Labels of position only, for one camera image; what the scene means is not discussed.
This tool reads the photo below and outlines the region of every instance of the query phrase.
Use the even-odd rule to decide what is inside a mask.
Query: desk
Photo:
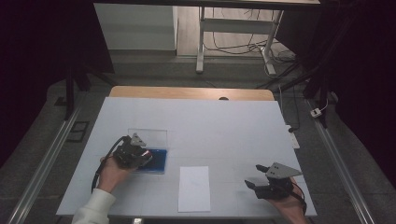
[[[188,91],[191,91],[191,99],[185,99]],[[144,128],[168,131],[165,174],[131,174],[113,192],[118,199],[110,215],[279,217],[271,204],[256,198],[244,180],[266,184],[263,173],[256,170],[256,164],[270,166],[277,161],[295,169],[301,168],[273,96],[268,91],[259,90],[250,92],[250,97],[257,92],[257,101],[252,101],[254,97],[243,100],[248,99],[245,92],[250,91],[115,87],[105,99],[57,215],[71,216],[85,204],[90,198],[91,182],[99,159],[118,138],[127,134],[128,129]],[[219,96],[239,100],[215,100]],[[210,212],[177,211],[180,166],[209,167]],[[315,216],[304,177],[297,176],[296,181],[305,193],[306,214]]]

